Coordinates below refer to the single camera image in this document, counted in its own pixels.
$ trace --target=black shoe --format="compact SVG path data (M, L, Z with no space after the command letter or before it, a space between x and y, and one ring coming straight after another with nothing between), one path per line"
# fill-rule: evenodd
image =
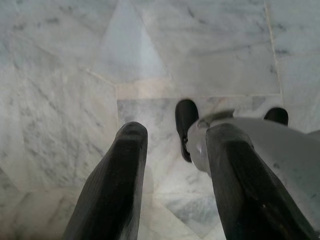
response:
M198 119L198 109L193 101L184 99L178 102L175 107L175 126L180 137L182 156L189 163L191 163L191 157L186 145L188 142L188 129Z
M289 117L285 109L281 107L271 108L264 116L265 120L273 121L288 126Z

